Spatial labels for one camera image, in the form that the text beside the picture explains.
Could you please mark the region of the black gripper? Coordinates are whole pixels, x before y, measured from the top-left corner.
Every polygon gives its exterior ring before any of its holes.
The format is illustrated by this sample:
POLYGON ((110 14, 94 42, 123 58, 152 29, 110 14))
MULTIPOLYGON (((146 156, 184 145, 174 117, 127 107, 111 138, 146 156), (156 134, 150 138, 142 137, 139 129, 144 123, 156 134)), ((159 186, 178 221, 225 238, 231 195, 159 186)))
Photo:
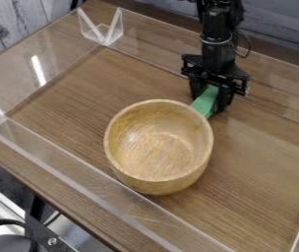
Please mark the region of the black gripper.
POLYGON ((182 74, 188 78, 191 98, 196 99, 210 85, 219 89, 215 112, 231 104, 234 95, 246 95, 250 75, 237 65, 238 37, 215 42, 201 40, 201 54, 184 54, 182 74))

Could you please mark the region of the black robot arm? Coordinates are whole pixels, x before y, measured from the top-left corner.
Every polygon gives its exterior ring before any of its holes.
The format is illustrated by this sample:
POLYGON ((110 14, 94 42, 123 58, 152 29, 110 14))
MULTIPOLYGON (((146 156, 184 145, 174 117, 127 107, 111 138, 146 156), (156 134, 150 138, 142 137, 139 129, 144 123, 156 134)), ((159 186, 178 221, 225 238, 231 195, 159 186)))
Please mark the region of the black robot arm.
POLYGON ((187 0, 196 5, 202 31, 201 54, 183 54, 182 74, 187 76, 191 106, 209 118, 231 104, 235 95, 246 95, 250 75, 237 65, 239 31, 245 20, 242 0, 187 0))

